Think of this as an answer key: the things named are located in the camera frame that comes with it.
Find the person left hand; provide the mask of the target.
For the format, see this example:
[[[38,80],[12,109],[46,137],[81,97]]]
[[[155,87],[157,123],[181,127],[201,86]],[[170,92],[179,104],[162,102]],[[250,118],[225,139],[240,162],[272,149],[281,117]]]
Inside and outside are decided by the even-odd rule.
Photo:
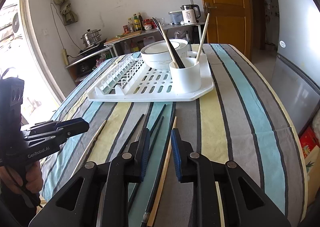
[[[16,180],[17,184],[19,186],[22,186],[23,180],[21,176],[11,167],[9,167],[8,170],[13,176],[13,178]],[[39,161],[33,163],[32,167],[29,168],[29,170],[27,171],[25,178],[27,180],[25,187],[31,193],[38,193],[42,190],[43,179]],[[13,193],[21,194],[20,188],[17,187],[17,185],[15,184],[11,176],[8,174],[4,166],[1,167],[1,181],[3,181],[5,186],[8,187]]]

